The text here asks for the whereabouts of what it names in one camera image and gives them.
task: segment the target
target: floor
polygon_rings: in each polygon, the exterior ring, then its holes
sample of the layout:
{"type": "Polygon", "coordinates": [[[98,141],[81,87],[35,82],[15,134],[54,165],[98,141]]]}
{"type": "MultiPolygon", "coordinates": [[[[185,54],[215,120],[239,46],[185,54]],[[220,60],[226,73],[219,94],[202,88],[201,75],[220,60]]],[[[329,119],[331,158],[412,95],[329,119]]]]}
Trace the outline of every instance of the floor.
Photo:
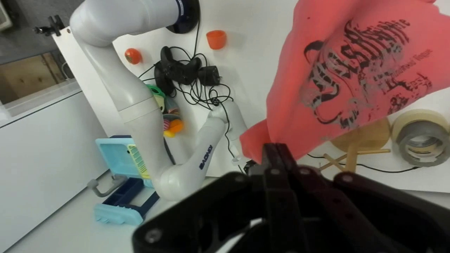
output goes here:
{"type": "Polygon", "coordinates": [[[56,49],[50,36],[36,35],[35,26],[49,23],[49,15],[60,15],[67,25],[70,14],[83,0],[2,0],[14,26],[0,33],[0,64],[56,49]]]}

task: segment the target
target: yellow object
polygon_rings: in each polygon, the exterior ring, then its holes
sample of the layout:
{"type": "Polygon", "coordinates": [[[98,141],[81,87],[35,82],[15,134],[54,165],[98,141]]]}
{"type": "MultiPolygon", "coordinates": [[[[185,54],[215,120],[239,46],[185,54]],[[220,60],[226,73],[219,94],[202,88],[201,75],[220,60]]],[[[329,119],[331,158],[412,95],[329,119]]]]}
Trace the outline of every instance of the yellow object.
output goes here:
{"type": "Polygon", "coordinates": [[[184,122],[180,119],[170,120],[168,129],[164,130],[164,137],[174,137],[184,129],[184,122]]]}
{"type": "Polygon", "coordinates": [[[136,168],[137,168],[137,172],[140,175],[140,178],[143,179],[149,179],[150,178],[150,174],[149,171],[146,170],[144,164],[143,164],[143,160],[139,154],[139,150],[135,144],[128,144],[126,146],[129,154],[130,154],[130,158],[132,161],[135,163],[136,168]]]}
{"type": "Polygon", "coordinates": [[[345,134],[341,134],[331,140],[331,143],[347,151],[351,146],[360,148],[381,148],[390,137],[390,126],[386,118],[374,123],[357,127],[345,134]]]}

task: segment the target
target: black tool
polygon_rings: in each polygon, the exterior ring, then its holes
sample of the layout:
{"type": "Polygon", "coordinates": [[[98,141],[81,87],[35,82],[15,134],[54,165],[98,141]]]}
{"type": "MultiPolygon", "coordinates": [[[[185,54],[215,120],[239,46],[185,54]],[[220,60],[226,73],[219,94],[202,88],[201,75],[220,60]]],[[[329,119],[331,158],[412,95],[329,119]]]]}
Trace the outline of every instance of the black tool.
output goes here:
{"type": "Polygon", "coordinates": [[[250,175],[230,172],[149,220],[135,253],[448,253],[450,210],[353,172],[324,179],[265,144],[250,175]]]}
{"type": "Polygon", "coordinates": [[[161,63],[157,61],[154,64],[154,81],[156,85],[165,94],[173,96],[175,92],[174,84],[173,81],[164,74],[163,68],[161,68],[161,63]]]}
{"type": "Polygon", "coordinates": [[[164,46],[160,50],[160,67],[170,78],[181,84],[191,84],[196,80],[196,71],[201,67],[201,60],[192,57],[187,64],[173,59],[170,47],[164,46]]]}
{"type": "Polygon", "coordinates": [[[220,84],[220,75],[216,66],[205,66],[198,68],[198,80],[203,85],[220,84]]]}
{"type": "Polygon", "coordinates": [[[45,36],[49,36],[52,33],[56,33],[56,36],[60,36],[60,29],[64,28],[63,21],[59,15],[47,16],[49,26],[35,26],[33,30],[36,33],[43,33],[45,36]]]}

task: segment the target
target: red cloth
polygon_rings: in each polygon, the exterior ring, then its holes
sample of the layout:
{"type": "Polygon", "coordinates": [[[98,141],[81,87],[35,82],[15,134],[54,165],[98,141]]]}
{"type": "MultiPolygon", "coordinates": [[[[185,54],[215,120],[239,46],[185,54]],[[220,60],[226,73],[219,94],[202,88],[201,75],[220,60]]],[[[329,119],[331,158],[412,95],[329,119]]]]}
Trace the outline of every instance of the red cloth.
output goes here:
{"type": "Polygon", "coordinates": [[[267,141],[300,157],[450,84],[450,16],[433,0],[299,0],[267,98],[240,136],[255,161],[267,141]]]}

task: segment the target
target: orange cup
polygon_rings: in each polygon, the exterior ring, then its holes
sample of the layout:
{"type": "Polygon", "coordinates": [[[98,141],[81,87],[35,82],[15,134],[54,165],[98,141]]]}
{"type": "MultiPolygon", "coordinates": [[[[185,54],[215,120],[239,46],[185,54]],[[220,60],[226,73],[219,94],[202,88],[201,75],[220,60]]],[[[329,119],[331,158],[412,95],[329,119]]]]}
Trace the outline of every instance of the orange cup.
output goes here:
{"type": "Polygon", "coordinates": [[[213,50],[222,49],[226,44],[226,33],[225,30],[220,30],[220,29],[209,30],[206,33],[206,39],[208,39],[209,47],[213,50]]]}

